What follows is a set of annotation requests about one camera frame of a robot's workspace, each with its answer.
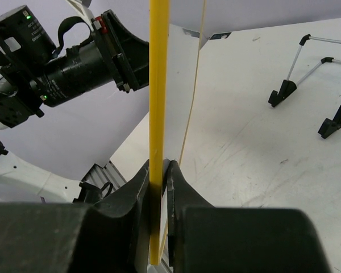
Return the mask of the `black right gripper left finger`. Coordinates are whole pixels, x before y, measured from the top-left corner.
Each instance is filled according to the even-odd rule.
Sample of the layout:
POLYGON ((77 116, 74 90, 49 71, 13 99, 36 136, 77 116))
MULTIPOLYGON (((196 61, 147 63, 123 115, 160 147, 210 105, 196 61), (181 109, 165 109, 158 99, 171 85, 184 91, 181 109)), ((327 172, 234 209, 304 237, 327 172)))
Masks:
POLYGON ((149 164, 96 204, 0 203, 0 272, 146 272, 149 164))

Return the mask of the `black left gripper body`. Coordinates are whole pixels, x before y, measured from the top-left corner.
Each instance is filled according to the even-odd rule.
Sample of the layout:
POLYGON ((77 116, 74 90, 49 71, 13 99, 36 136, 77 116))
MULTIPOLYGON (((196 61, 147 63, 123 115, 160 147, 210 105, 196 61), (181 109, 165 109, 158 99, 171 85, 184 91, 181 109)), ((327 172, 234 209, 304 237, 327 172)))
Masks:
POLYGON ((149 84, 149 42, 132 34, 112 10, 92 20, 92 38, 119 90, 128 93, 149 84))

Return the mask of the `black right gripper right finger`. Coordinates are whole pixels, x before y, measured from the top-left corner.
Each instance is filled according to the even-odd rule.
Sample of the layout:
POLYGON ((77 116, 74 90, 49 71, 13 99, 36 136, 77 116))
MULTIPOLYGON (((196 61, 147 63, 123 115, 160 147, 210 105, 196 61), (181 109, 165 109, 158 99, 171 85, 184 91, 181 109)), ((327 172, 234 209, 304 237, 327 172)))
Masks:
POLYGON ((176 161, 169 163, 165 181, 175 272, 330 272, 303 211, 215 207, 185 180, 176 161))

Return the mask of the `yellow framed whiteboard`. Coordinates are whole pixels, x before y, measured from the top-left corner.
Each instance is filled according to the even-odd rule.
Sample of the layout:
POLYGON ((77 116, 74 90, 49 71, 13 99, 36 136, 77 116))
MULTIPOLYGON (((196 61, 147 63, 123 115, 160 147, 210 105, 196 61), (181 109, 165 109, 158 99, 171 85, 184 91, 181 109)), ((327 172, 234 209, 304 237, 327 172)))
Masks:
POLYGON ((182 161, 192 113, 206 1, 193 3, 195 29, 175 23, 176 1, 150 2, 149 37, 149 262, 162 260, 168 232, 166 172, 182 161))

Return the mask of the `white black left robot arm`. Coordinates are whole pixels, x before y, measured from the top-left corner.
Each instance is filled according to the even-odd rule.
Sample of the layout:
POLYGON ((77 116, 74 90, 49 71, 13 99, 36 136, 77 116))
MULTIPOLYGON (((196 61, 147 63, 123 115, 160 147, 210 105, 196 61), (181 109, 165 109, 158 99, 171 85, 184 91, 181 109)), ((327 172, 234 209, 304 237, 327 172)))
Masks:
MULTIPOLYGON (((70 1, 76 16, 64 19, 54 43, 28 6, 0 15, 0 130, 42 105, 59 106, 109 82, 123 92, 149 84, 149 44, 132 34, 111 10, 94 16, 88 1, 70 1)), ((55 175, 19 158, 0 141, 0 185, 33 193, 42 201, 94 204, 110 195, 98 187, 55 175)))

